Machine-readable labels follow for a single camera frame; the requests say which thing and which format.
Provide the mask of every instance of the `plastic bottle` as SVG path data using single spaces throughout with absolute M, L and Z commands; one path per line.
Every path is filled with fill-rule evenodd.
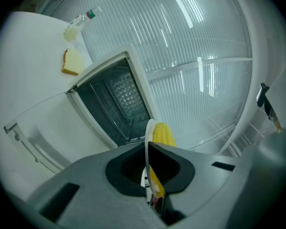
M 84 15 L 78 15 L 68 27 L 64 30 L 63 36 L 67 41 L 72 41 L 78 33 L 80 33 L 89 21 L 94 18 L 97 14 L 101 13 L 101 8 L 99 6 L 94 9 L 89 10 Z

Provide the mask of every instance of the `yellow object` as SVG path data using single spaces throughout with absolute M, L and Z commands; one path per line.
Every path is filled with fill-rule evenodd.
M 78 34 L 78 31 L 75 28 L 72 28 L 70 30 L 68 30 L 66 33 L 63 34 L 63 37 L 67 40 L 67 41 L 72 41 L 75 39 L 76 35 Z
M 166 123 L 158 123 L 156 125 L 156 128 L 153 132 L 153 142 L 177 147 L 173 133 L 170 127 Z M 157 178 L 156 174 L 154 173 L 150 165 L 149 165 L 149 174 L 152 183 L 151 186 L 155 188 L 154 190 L 156 191 L 156 194 L 154 195 L 158 198 L 160 197 L 164 198 L 165 195 L 164 187 L 160 183 L 159 179 Z
M 153 142 L 177 147 L 170 127 L 166 123 L 158 123 L 153 132 Z
M 62 72 L 78 75 L 84 70 L 84 61 L 80 52 L 67 49 L 63 55 Z

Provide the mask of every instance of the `freezer compartment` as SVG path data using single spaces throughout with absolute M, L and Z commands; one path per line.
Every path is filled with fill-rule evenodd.
M 112 64 L 76 91 L 118 146 L 144 140 L 150 116 L 126 59 Z

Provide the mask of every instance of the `bread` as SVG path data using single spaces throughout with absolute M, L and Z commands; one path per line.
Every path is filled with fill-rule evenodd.
M 84 61 L 80 52 L 74 49 L 67 49 L 63 55 L 61 72 L 78 75 L 84 70 Z

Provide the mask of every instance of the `ribbed back wall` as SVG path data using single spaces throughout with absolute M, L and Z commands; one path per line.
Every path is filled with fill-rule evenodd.
M 96 6 L 103 12 L 82 32 L 93 61 L 127 43 L 147 75 L 198 57 L 248 57 L 246 25 L 232 0 L 65 0 L 52 16 L 71 21 Z M 250 84 L 247 72 L 246 61 L 205 65 L 203 92 L 198 67 L 150 81 L 179 147 L 202 144 L 236 124 Z

